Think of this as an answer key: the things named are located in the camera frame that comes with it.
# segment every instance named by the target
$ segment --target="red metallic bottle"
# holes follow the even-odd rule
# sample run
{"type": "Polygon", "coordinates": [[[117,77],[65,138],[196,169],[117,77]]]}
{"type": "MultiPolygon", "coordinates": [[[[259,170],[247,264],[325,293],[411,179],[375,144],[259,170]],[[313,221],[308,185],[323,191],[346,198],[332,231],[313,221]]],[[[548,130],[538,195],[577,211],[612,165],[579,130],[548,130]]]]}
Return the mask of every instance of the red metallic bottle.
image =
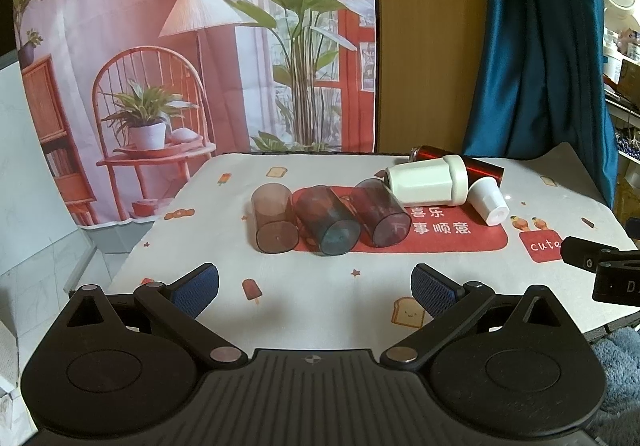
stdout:
{"type": "MultiPolygon", "coordinates": [[[[420,146],[419,148],[414,148],[411,151],[411,154],[409,155],[409,162],[440,159],[445,155],[454,154],[450,151],[445,151],[434,146],[420,146]]],[[[465,162],[466,172],[469,175],[469,185],[482,177],[493,177],[498,183],[498,187],[500,187],[502,177],[504,176],[504,168],[479,161],[478,159],[472,159],[471,157],[465,157],[462,155],[461,157],[465,162]]]]}

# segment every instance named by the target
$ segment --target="tablecloth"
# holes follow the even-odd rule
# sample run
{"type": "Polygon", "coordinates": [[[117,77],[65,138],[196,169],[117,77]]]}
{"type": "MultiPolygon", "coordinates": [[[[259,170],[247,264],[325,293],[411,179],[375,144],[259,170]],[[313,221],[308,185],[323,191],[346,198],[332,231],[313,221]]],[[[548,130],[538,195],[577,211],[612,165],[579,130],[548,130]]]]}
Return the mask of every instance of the tablecloth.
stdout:
{"type": "Polygon", "coordinates": [[[634,249],[571,146],[532,161],[487,159],[505,168],[502,192],[513,218],[489,228],[468,206],[408,209],[402,244],[327,257],[306,235],[296,250],[257,250],[250,198],[278,182],[295,192],[313,185],[338,196],[406,158],[380,155],[223,155],[210,160],[131,252],[108,289],[132,292],[148,277],[171,283],[202,263],[220,272],[217,298],[198,321],[252,355],[255,349],[371,349],[374,356],[428,324],[411,298],[410,275],[427,263],[462,284],[482,281],[497,293],[550,287],[582,332],[629,315],[634,307],[591,299],[594,276],[559,258],[562,238],[634,249]],[[262,296],[248,300],[252,279],[262,296]]]}

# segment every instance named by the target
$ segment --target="white cup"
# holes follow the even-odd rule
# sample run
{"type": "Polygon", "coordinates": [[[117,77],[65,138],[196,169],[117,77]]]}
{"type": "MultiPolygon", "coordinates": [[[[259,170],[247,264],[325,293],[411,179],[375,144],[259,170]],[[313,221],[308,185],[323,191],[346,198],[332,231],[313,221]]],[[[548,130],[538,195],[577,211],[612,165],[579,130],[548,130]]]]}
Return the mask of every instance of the white cup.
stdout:
{"type": "Polygon", "coordinates": [[[469,190],[466,166],[459,155],[398,164],[386,170],[385,182],[407,207],[460,206],[469,190]]]}
{"type": "Polygon", "coordinates": [[[509,207],[493,177],[482,177],[469,188],[467,197],[486,225],[499,225],[509,216],[509,207]]]}

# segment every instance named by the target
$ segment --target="blue curtain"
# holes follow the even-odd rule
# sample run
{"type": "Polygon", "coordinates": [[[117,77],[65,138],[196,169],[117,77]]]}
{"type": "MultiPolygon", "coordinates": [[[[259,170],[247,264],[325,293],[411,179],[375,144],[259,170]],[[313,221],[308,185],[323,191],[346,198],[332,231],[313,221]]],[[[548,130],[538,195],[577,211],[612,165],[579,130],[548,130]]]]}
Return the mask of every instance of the blue curtain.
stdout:
{"type": "Polygon", "coordinates": [[[611,207],[618,152],[603,28],[604,0],[488,0],[464,153],[530,159],[569,142],[611,207]]]}

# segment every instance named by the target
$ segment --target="white lampshade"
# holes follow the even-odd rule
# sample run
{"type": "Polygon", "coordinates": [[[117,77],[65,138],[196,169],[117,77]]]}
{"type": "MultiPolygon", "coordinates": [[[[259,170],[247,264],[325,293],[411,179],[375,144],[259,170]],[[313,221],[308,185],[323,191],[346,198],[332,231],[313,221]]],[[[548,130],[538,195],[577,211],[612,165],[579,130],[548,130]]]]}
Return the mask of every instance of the white lampshade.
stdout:
{"type": "Polygon", "coordinates": [[[224,0],[176,0],[160,37],[239,23],[243,19],[224,0]]]}

